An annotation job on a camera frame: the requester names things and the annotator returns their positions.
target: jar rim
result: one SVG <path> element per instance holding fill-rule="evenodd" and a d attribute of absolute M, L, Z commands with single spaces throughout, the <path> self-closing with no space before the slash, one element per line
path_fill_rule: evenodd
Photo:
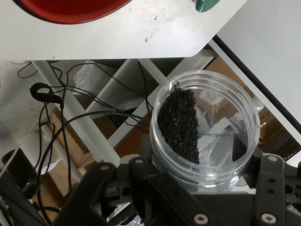
<path fill-rule="evenodd" d="M 213 83 L 216 81 L 222 81 L 224 87 L 228 89 L 230 88 L 230 86 L 233 86 L 241 94 L 240 98 L 244 98 L 245 103 L 248 105 L 245 114 L 248 115 L 248 117 L 250 117 L 251 119 L 253 118 L 253 121 L 251 121 L 250 125 L 245 122 L 246 127 L 248 126 L 250 127 L 249 130 L 252 134 L 250 136 L 251 140 L 250 141 L 248 140 L 247 152 L 241 158 L 236 160 L 235 164 L 225 165 L 223 166 L 222 170 L 217 169 L 217 167 L 194 164 L 179 156 L 165 142 L 164 138 L 161 135 L 160 129 L 157 125 L 158 108 L 161 105 L 160 98 L 168 91 L 171 91 L 173 88 L 173 84 L 177 83 L 177 81 L 190 80 L 191 78 L 202 79 L 203 81 L 204 80 L 212 81 Z M 158 154 L 161 158 L 164 159 L 164 161 L 170 167 L 170 170 L 175 170 L 177 173 L 192 178 L 203 177 L 204 175 L 207 176 L 208 170 L 213 174 L 218 174 L 219 176 L 226 176 L 228 174 L 235 173 L 237 168 L 244 166 L 251 158 L 259 139 L 260 120 L 251 97 L 235 81 L 231 80 L 230 78 L 220 73 L 205 71 L 205 70 L 197 70 L 197 71 L 187 71 L 182 74 L 179 74 L 173 77 L 172 79 L 170 79 L 165 86 L 161 87 L 155 100 L 150 130 L 151 130 L 151 136 L 153 138 L 151 139 L 153 149 L 156 151 L 156 154 Z"/>

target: screw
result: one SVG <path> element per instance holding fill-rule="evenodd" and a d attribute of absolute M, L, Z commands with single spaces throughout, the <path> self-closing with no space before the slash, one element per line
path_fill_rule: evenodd
<path fill-rule="evenodd" d="M 101 166 L 100 167 L 100 170 L 108 170 L 109 169 L 109 166 Z"/>
<path fill-rule="evenodd" d="M 143 160 L 142 159 L 136 159 L 136 161 L 135 161 L 137 164 L 141 164 L 141 163 L 143 163 Z"/>
<path fill-rule="evenodd" d="M 208 217 L 199 213 L 194 216 L 194 222 L 196 222 L 198 225 L 205 225 L 208 223 Z"/>
<path fill-rule="evenodd" d="M 270 224 L 270 225 L 276 223 L 276 217 L 269 213 L 262 214 L 261 219 L 263 220 L 263 222 Z"/>
<path fill-rule="evenodd" d="M 270 160 L 270 161 L 277 161 L 277 158 L 275 156 L 270 156 L 270 157 L 268 157 L 268 160 Z"/>

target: clear plastic jar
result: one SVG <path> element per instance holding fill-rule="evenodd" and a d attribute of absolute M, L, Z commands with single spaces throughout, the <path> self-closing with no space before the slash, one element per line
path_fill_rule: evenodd
<path fill-rule="evenodd" d="M 174 152 L 165 142 L 157 117 L 174 86 L 190 89 L 196 100 L 199 164 Z M 260 121 L 252 99 L 236 82 L 211 71 L 182 73 L 163 86 L 155 100 L 150 139 L 153 163 L 191 192 L 229 191 L 257 145 Z"/>

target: cardboard box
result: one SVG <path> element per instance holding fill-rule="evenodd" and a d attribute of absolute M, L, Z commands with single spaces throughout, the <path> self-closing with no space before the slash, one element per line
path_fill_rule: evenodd
<path fill-rule="evenodd" d="M 217 57 L 205 70 L 221 73 L 233 81 L 237 82 L 244 90 L 252 97 L 253 92 L 244 84 L 244 82 L 235 74 L 235 72 L 223 61 L 219 56 Z"/>
<path fill-rule="evenodd" d="M 261 142 L 268 139 L 274 133 L 276 133 L 281 127 L 282 124 L 275 118 L 275 116 L 264 107 L 259 112 L 259 119 L 260 119 L 260 137 L 259 140 Z"/>
<path fill-rule="evenodd" d="M 289 160 L 301 150 L 301 145 L 284 127 L 281 127 L 268 139 L 261 142 L 258 147 L 265 153 L 279 155 L 284 161 Z"/>
<path fill-rule="evenodd" d="M 217 72 L 227 76 L 238 83 L 251 97 L 252 91 L 242 82 L 242 80 L 232 71 L 232 69 L 222 60 L 217 57 L 207 68 L 207 71 Z M 227 117 L 231 118 L 238 111 L 227 99 L 215 95 L 213 92 L 195 91 L 194 97 L 199 106 L 201 106 L 212 124 L 219 122 L 220 119 Z"/>

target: plastic bag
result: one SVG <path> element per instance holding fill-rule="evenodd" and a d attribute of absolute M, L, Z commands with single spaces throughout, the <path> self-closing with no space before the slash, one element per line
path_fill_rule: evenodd
<path fill-rule="evenodd" d="M 92 60 L 87 60 L 86 63 L 94 63 L 94 62 Z M 116 68 L 108 67 L 101 64 L 98 65 L 103 70 L 97 67 L 96 65 L 83 65 L 81 69 L 73 77 L 75 86 L 83 90 L 89 91 L 93 93 L 95 96 L 97 96 L 99 92 L 107 84 L 107 82 L 111 79 L 111 76 L 113 76 L 117 71 Z"/>

